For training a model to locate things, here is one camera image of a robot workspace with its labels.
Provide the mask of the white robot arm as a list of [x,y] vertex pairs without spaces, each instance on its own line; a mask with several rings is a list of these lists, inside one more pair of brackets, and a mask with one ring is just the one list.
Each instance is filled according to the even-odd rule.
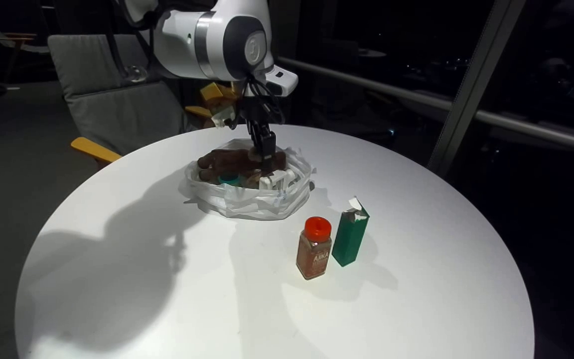
[[109,0],[143,39],[163,73],[241,89],[235,116],[247,124],[254,156],[276,148],[268,120],[276,99],[288,99],[298,77],[274,63],[268,0]]

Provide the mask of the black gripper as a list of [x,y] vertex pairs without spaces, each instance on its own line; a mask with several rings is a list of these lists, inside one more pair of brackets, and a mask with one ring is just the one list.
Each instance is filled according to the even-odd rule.
[[247,124],[251,142],[253,142],[253,154],[258,160],[270,160],[274,156],[274,132],[262,132],[270,124],[282,124],[284,114],[278,106],[278,103],[270,97],[258,97],[258,99],[243,99],[237,103],[237,116]]

